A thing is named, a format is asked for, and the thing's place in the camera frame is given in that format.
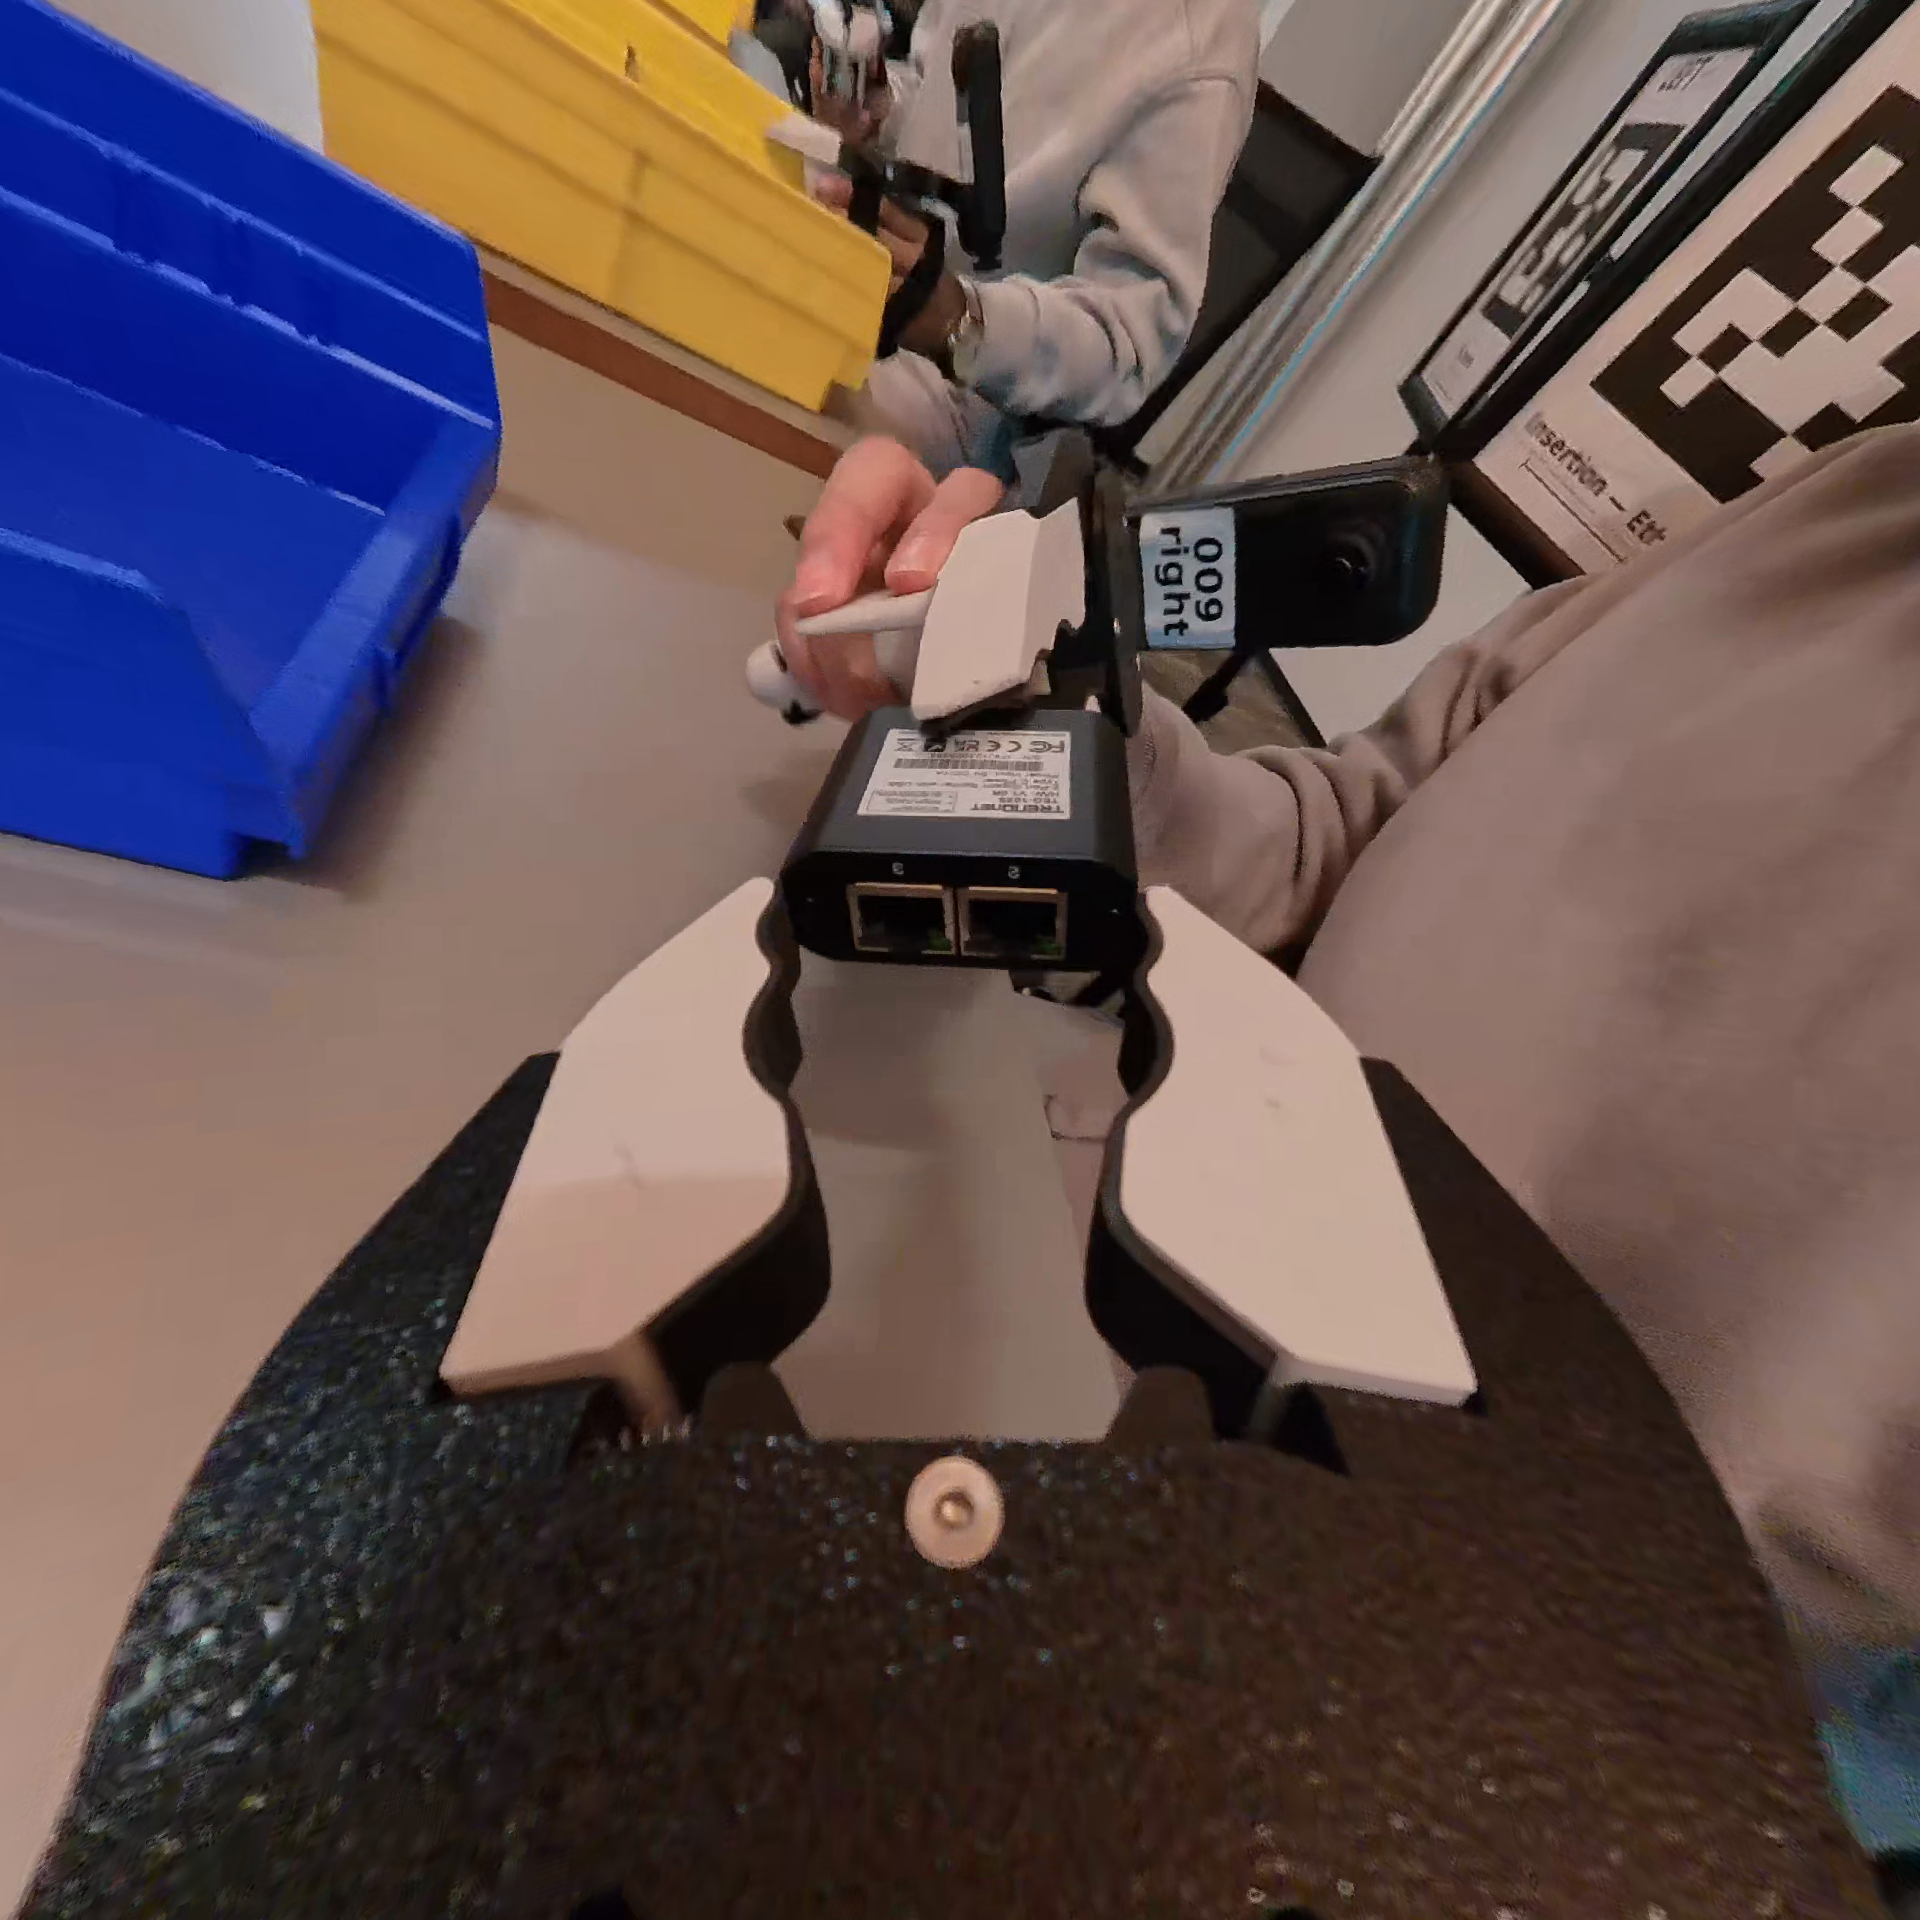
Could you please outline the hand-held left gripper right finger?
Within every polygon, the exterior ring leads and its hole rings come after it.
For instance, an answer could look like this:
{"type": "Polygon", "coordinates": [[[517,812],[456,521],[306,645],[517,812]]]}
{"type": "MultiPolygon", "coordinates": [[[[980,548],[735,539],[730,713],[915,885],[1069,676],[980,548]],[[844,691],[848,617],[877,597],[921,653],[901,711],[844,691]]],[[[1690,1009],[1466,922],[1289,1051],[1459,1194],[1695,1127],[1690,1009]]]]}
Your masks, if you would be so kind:
{"type": "Polygon", "coordinates": [[[1466,1406],[1480,1380],[1348,1036],[1169,887],[1141,899],[1124,1103],[1089,1237],[1096,1331],[1210,1406],[1308,1387],[1466,1406]]]}

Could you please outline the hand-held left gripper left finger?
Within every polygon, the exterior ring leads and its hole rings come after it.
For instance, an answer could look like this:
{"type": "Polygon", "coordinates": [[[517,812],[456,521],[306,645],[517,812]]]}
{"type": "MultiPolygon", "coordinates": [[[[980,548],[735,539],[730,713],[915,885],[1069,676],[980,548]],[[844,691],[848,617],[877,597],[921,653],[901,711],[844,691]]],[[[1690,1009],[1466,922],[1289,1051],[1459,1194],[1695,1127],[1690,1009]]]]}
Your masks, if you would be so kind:
{"type": "Polygon", "coordinates": [[[777,887],[755,878],[571,1028],[440,1362],[451,1394],[698,1402],[811,1329],[829,1234],[791,1094],[799,982],[777,887]]]}

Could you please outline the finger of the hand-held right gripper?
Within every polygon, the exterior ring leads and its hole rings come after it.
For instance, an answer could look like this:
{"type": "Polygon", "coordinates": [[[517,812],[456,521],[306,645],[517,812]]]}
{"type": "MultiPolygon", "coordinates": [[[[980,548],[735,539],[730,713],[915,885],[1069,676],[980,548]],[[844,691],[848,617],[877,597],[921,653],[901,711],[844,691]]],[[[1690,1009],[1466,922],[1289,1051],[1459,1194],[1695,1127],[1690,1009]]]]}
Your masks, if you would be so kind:
{"type": "Polygon", "coordinates": [[[951,548],[921,625],[909,711],[951,722],[1025,694],[1061,628],[1089,612],[1084,510],[973,521],[951,548]]]}

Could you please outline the black network splitter box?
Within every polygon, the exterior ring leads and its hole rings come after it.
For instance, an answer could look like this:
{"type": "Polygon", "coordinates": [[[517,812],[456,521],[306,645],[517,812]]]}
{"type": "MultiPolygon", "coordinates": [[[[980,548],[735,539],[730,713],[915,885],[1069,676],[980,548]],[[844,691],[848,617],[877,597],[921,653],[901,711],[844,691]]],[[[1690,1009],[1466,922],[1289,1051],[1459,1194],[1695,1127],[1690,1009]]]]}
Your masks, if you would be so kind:
{"type": "Polygon", "coordinates": [[[1145,927],[1124,734],[1042,709],[932,737],[881,709],[844,739],[777,897],[832,962],[1127,977],[1145,927]]]}

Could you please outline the yellow plastic bin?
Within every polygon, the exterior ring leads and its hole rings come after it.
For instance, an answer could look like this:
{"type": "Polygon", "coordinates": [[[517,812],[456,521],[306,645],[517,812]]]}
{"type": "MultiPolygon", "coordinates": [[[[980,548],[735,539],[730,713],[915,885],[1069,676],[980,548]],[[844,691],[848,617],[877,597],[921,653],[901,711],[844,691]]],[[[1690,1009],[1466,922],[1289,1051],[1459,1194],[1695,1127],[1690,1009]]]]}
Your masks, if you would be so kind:
{"type": "Polygon", "coordinates": [[[546,281],[821,411],[888,247],[819,204],[738,3],[313,3],[327,156],[546,281]]]}

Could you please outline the blue plastic bin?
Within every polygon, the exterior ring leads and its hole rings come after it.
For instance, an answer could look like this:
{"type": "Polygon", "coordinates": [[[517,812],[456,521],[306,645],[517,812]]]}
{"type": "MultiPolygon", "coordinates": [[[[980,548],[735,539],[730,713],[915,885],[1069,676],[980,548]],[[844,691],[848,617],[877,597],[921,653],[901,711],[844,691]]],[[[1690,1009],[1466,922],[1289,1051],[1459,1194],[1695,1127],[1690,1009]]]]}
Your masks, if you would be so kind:
{"type": "Polygon", "coordinates": [[[456,231],[2,5],[2,828],[303,857],[496,484],[456,231]]]}

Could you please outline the person's right forearm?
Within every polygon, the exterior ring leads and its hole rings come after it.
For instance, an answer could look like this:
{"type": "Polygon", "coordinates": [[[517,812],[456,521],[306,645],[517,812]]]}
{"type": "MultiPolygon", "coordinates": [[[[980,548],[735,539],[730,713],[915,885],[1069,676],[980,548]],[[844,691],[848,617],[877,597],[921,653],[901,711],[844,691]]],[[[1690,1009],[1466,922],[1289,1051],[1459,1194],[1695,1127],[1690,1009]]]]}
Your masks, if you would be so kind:
{"type": "Polygon", "coordinates": [[[1151,694],[1127,751],[1143,876],[1277,954],[1467,756],[1492,771],[1471,838],[1578,789],[1681,801],[1721,751],[1809,798],[1915,739],[1915,505],[1915,428],[1864,433],[1649,559],[1521,599],[1325,750],[1220,755],[1151,694]]]}

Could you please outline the grey desk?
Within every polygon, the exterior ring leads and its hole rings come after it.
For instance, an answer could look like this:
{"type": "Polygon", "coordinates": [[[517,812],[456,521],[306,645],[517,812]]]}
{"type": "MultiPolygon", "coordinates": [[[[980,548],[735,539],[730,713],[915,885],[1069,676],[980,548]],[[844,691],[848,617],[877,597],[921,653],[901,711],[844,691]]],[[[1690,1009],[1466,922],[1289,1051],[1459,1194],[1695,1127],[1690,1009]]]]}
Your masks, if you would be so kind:
{"type": "MultiPolygon", "coordinates": [[[[777,870],[837,731],[743,666],[803,469],[643,395],[625,337],[488,286],[499,490],[316,853],[205,881],[5,837],[5,1497],[171,1499],[332,1267],[521,1059],[777,870]]],[[[829,1434],[1113,1413],[1001,982],[808,964],[829,1434]]]]}

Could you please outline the person's right hand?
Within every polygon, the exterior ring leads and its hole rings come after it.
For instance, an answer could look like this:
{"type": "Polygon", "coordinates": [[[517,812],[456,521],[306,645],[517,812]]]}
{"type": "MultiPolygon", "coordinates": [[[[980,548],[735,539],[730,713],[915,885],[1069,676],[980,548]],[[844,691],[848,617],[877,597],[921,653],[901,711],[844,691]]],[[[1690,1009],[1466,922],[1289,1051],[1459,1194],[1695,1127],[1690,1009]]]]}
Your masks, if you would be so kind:
{"type": "Polygon", "coordinates": [[[876,635],[813,641],[800,625],[868,593],[930,590],[960,534],[994,516],[1001,501],[1004,483],[992,471],[936,478],[891,438],[865,438],[837,461],[775,602],[775,643],[808,705],[847,722],[901,705],[903,693],[881,670],[876,635]]]}

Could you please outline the person's beige sweater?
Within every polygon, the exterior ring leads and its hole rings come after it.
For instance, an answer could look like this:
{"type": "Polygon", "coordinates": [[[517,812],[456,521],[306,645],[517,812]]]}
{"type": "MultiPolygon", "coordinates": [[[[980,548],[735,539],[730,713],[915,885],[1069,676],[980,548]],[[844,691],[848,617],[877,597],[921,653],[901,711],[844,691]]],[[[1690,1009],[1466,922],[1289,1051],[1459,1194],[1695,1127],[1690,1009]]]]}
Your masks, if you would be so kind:
{"type": "Polygon", "coordinates": [[[1306,985],[1639,1342],[1915,1851],[1915,731],[1351,737],[1306,985]]]}

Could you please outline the small framed marker sign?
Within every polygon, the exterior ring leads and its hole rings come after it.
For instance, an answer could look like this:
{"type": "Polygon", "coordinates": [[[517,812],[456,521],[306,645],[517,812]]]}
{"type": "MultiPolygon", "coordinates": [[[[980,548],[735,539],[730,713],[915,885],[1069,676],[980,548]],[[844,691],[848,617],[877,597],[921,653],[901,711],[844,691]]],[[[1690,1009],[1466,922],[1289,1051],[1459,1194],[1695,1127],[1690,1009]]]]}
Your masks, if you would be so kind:
{"type": "Polygon", "coordinates": [[[1730,5],[1668,29],[1399,385],[1415,452],[1441,452],[1472,418],[1809,12],[1811,3],[1730,5]]]}

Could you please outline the large framed marker sign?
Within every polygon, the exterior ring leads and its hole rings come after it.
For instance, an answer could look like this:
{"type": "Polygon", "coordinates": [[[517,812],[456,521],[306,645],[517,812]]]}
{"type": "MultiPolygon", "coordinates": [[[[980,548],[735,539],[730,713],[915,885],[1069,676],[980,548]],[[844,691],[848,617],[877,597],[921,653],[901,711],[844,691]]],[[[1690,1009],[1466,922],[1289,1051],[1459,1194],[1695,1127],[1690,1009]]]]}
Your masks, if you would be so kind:
{"type": "Polygon", "coordinates": [[[1856,5],[1629,249],[1595,325],[1457,469],[1530,582],[1604,571],[1915,418],[1919,5],[1856,5]]]}

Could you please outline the silver aluminium rail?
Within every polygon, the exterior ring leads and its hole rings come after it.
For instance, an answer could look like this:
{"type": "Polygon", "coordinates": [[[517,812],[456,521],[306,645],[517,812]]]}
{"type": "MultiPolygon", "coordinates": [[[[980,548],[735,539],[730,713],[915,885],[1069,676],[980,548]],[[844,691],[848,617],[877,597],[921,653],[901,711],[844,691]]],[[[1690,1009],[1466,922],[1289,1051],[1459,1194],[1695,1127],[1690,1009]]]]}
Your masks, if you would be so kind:
{"type": "Polygon", "coordinates": [[[1472,146],[1524,89],[1580,3],[1475,3],[1384,132],[1377,167],[1325,235],[1217,357],[1207,393],[1147,471],[1154,494],[1220,483],[1386,267],[1418,233],[1472,146]]]}

